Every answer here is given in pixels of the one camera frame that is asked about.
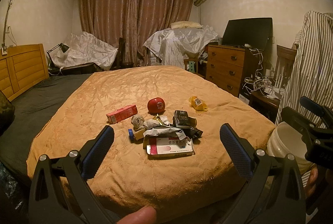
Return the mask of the left hand thumb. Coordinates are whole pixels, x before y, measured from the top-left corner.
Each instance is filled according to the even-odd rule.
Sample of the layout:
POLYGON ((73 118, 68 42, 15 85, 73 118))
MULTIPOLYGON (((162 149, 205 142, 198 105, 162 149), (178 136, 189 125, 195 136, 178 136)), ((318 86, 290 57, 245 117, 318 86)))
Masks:
POLYGON ((142 207, 140 210, 131 213, 120 219, 117 224, 155 224, 157 213, 152 206, 142 207))

